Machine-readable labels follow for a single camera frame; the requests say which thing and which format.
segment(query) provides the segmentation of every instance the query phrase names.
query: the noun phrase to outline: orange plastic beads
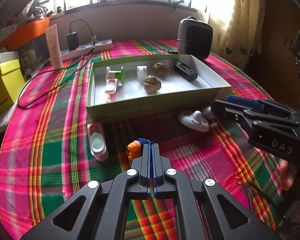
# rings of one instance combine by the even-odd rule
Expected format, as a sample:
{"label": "orange plastic beads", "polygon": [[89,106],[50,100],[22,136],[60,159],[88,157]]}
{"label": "orange plastic beads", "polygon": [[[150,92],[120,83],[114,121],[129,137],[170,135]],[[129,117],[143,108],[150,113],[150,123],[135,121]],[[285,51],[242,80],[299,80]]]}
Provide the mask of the orange plastic beads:
{"label": "orange plastic beads", "polygon": [[129,162],[141,156],[141,143],[139,141],[133,141],[128,145],[127,149],[129,151]]}

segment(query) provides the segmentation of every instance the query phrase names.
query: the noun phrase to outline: plaid tablecloth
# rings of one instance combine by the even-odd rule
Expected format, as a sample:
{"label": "plaid tablecloth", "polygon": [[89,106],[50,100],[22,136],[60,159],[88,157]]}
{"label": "plaid tablecloth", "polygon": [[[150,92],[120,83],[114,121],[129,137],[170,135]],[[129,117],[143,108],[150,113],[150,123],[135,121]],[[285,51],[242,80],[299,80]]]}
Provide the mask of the plaid tablecloth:
{"label": "plaid tablecloth", "polygon": [[[219,123],[201,133],[181,125],[174,112],[113,123],[104,125],[109,160],[97,163],[90,154],[86,98],[92,62],[161,54],[165,53],[163,49],[176,46],[175,40],[115,42],[113,49],[95,53],[66,85],[50,92],[31,109],[15,110],[0,153],[0,218],[14,239],[20,239],[90,180],[107,181],[129,169],[126,146],[138,137],[159,143],[161,155],[170,158],[173,168],[190,178],[217,180],[247,208],[250,194],[255,214],[275,228],[268,204],[256,192],[247,192],[245,183],[252,181],[278,202],[278,159],[250,146],[235,123]],[[64,66],[71,63],[67,60]],[[269,98],[242,71],[220,58],[211,55],[205,63],[232,85],[232,94]],[[21,103],[60,84],[81,65],[41,75],[31,82]],[[132,201],[125,238],[176,239],[172,201]]]}

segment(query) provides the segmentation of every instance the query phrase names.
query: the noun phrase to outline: patterned curtain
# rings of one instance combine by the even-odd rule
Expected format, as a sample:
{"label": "patterned curtain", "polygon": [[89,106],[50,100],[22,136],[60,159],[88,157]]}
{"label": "patterned curtain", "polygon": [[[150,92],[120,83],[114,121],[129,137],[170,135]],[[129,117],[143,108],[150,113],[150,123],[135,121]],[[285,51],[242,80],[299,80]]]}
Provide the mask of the patterned curtain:
{"label": "patterned curtain", "polygon": [[249,57],[261,53],[266,0],[210,0],[211,52],[243,70]]}

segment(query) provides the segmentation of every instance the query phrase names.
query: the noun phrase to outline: black power adapter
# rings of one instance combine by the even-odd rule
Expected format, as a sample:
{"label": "black power adapter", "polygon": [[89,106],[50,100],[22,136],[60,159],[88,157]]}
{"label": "black power adapter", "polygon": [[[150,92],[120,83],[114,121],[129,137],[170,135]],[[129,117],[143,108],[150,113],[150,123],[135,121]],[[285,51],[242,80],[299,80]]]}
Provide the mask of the black power adapter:
{"label": "black power adapter", "polygon": [[69,29],[69,34],[67,34],[67,42],[69,50],[77,49],[79,47],[78,33]]}

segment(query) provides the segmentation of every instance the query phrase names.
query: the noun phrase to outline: open box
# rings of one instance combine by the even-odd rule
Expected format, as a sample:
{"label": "open box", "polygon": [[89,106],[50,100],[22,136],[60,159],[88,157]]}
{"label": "open box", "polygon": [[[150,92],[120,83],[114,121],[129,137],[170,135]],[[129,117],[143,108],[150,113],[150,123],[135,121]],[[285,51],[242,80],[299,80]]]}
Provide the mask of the open box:
{"label": "open box", "polygon": [[[197,71],[198,78],[188,82],[173,70],[179,60]],[[165,77],[153,73],[152,66],[164,63]],[[125,81],[117,89],[117,100],[106,102],[106,68],[125,69]],[[161,81],[161,89],[148,94],[137,79],[137,66],[147,66],[147,74]],[[89,77],[87,110],[92,121],[120,122],[142,115],[157,114],[181,107],[210,105],[215,99],[224,99],[231,86],[211,68],[191,55],[149,55],[124,57],[93,63]]]}

